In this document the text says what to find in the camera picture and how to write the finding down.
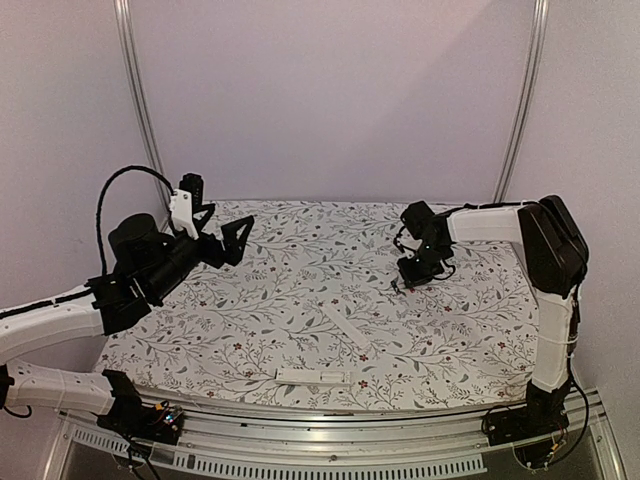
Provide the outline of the white remote battery cover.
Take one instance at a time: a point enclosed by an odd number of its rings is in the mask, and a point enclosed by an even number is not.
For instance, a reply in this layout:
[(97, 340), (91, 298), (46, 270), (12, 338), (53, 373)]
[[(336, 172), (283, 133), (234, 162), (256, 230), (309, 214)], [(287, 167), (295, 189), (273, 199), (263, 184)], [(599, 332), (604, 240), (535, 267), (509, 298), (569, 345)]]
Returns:
[(369, 346), (368, 339), (332, 305), (324, 307), (324, 314), (358, 347), (367, 348)]

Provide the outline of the white remote control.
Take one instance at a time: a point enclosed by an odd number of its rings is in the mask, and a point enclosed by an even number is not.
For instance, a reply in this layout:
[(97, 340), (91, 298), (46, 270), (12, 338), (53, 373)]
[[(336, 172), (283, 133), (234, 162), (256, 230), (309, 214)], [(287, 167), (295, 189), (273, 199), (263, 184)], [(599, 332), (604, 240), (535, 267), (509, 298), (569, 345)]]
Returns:
[(346, 386), (352, 383), (352, 373), (341, 370), (278, 369), (274, 381), (292, 386)]

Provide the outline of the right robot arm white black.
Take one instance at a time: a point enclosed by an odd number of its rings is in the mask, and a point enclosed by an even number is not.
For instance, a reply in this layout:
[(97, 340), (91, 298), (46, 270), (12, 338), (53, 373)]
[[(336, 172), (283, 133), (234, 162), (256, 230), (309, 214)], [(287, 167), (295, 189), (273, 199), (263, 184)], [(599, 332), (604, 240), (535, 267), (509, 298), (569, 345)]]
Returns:
[(528, 283), (538, 307), (537, 353), (527, 383), (525, 407), (513, 418), (527, 436), (562, 423), (564, 400), (573, 382), (571, 356), (578, 339), (581, 285), (588, 272), (589, 249), (564, 201), (548, 195), (537, 201), (466, 204), (442, 213), (424, 201), (400, 216), (400, 230), (417, 247), (399, 239), (397, 262), (408, 288), (434, 280), (447, 269), (456, 244), (507, 242), (520, 249)]

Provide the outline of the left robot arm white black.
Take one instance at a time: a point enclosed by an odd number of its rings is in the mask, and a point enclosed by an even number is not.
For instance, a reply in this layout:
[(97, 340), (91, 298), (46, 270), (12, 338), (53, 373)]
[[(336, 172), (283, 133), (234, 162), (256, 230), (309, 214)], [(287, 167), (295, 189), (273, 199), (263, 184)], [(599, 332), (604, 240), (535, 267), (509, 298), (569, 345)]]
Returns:
[(121, 333), (160, 307), (201, 263), (236, 266), (243, 258), (251, 216), (222, 226), (222, 235), (203, 232), (214, 205), (193, 233), (161, 232), (154, 217), (138, 213), (109, 236), (114, 269), (59, 297), (5, 310), (1, 314), (1, 404), (46, 406), (110, 416), (128, 434), (148, 426), (148, 412), (126, 374), (105, 370), (81, 374), (30, 366), (20, 356), (68, 340)]

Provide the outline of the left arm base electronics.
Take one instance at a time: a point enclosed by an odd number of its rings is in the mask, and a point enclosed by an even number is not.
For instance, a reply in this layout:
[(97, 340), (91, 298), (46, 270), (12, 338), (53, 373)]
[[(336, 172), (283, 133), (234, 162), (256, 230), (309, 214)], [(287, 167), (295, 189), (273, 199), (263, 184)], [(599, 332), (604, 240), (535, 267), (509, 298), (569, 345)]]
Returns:
[(184, 426), (184, 410), (163, 400), (154, 406), (145, 406), (131, 380), (123, 372), (104, 370), (113, 404), (104, 415), (97, 415), (97, 426), (110, 430), (127, 440), (142, 439), (176, 445)]

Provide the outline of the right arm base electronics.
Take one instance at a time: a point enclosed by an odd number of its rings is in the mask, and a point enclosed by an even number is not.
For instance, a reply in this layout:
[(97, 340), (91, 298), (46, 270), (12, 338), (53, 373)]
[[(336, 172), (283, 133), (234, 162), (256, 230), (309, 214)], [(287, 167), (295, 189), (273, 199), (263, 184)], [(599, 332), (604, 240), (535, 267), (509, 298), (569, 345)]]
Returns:
[(527, 390), (526, 405), (489, 409), (482, 418), (481, 431), (490, 446), (525, 441), (514, 450), (525, 468), (547, 468), (566, 444), (569, 420), (564, 409), (565, 393)]

